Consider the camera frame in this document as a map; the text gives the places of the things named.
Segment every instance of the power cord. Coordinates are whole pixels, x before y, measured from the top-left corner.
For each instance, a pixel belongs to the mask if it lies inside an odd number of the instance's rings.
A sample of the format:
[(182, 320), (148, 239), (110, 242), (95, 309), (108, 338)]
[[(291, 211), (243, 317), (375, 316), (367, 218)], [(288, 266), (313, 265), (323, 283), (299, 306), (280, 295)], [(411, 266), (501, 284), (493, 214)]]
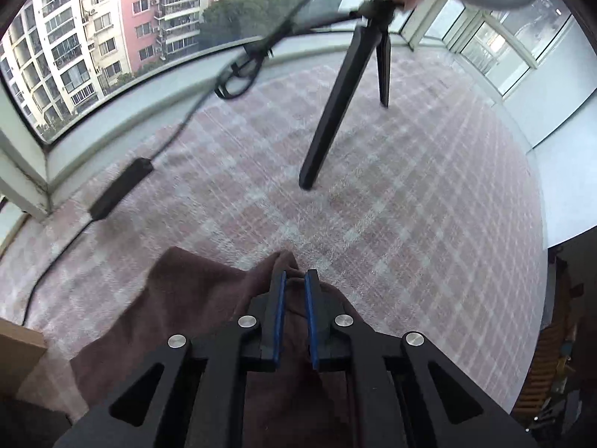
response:
[[(75, 236), (69, 241), (69, 243), (62, 248), (62, 250), (56, 255), (56, 257), (46, 267), (44, 272), (38, 277), (37, 281), (27, 298), (25, 304), (25, 312), (23, 314), (23, 321), (21, 326), (25, 326), (29, 318), (29, 312), (31, 310), (31, 304), (34, 299), (34, 295), (38, 287), (44, 278), (52, 271), (53, 267), (60, 260), (62, 255), (68, 251), (72, 244), (92, 225), (94, 222), (105, 219), (114, 210), (114, 207), (120, 203), (120, 201), (128, 195), (133, 188), (135, 188), (145, 177), (147, 177), (153, 171), (153, 161), (162, 155), (182, 132), (189, 126), (190, 120), (193, 115), (205, 104), (205, 101), (210, 97), (212, 92), (223, 99), (230, 100), (235, 99), (245, 94), (255, 83), (257, 75), (261, 70), (265, 59), (268, 55), (272, 55), (272, 48), (283, 38), (292, 35), (295, 26), (294, 17), (301, 11), (311, 0), (300, 0), (298, 4), (290, 11), (284, 21), (278, 25), (278, 27), (268, 37), (264, 37), (259, 41), (247, 44), (244, 46), (245, 54), (239, 58), (234, 59), (230, 64), (220, 71), (216, 79), (214, 80), (214, 86), (209, 91), (199, 97), (195, 101), (189, 112), (184, 116), (183, 121), (174, 130), (171, 136), (158, 148), (150, 158), (135, 158), (124, 171), (108, 185), (108, 188), (102, 193), (102, 195), (95, 201), (95, 203), (89, 209), (89, 215), (91, 219), (87, 222), (81, 230), (79, 230)], [(228, 90), (228, 83), (232, 79), (245, 79), (247, 83), (237, 92), (230, 92)]]

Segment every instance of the triangular cutout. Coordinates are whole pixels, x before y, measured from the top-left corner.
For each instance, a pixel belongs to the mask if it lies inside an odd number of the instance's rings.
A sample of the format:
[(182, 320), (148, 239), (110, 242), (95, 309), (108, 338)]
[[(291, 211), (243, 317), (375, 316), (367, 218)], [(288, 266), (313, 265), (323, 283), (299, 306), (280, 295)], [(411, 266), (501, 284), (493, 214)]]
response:
[(110, 416), (132, 426), (141, 426), (162, 373), (163, 364), (154, 364), (110, 406)]
[(481, 405), (437, 363), (429, 362), (429, 373), (434, 380), (448, 420), (453, 425), (483, 414)]

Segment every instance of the blue strip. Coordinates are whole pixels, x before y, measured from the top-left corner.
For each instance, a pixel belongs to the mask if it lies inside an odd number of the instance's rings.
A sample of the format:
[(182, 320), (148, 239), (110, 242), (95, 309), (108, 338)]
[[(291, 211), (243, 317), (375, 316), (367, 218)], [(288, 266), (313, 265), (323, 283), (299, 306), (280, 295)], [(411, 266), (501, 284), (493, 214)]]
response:
[(309, 275), (304, 276), (304, 303), (307, 313), (307, 326), (309, 327), (309, 343), (311, 349), (311, 364), (317, 370), (319, 368), (319, 354), (317, 352), (317, 330), (315, 329), (315, 310), (313, 308), (313, 295), (311, 293), (311, 281)]
[(279, 366), (280, 350), (282, 349), (282, 339), (284, 337), (285, 290), (286, 271), (282, 271), (280, 293), (278, 295), (278, 305), (276, 307), (276, 321), (274, 322), (274, 363), (276, 364), (276, 367)]

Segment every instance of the white wall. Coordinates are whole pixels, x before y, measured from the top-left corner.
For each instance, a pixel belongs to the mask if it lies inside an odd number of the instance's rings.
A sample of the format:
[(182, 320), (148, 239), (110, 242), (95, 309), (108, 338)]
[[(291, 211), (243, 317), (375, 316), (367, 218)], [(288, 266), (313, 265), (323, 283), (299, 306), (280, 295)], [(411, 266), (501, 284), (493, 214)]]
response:
[(530, 70), (504, 102), (532, 146), (555, 130), (597, 88), (597, 56), (578, 23)]
[(597, 225), (597, 92), (533, 153), (548, 246)]

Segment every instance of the tripod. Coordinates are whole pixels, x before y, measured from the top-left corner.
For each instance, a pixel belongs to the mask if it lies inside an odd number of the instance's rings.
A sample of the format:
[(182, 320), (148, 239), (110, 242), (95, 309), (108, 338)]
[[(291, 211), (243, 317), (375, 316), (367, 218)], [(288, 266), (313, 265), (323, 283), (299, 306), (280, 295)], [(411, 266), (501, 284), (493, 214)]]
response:
[(390, 38), (387, 28), (392, 23), (394, 11), (401, 6), (392, 0), (370, 0), (348, 19), (366, 18), (366, 27), (355, 28), (352, 42), (346, 52), (334, 87), (319, 119), (317, 130), (301, 167), (298, 184), (303, 190), (313, 187), (329, 148), (348, 109), (360, 78), (371, 58), (377, 52), (379, 99), (388, 107), (390, 98)]

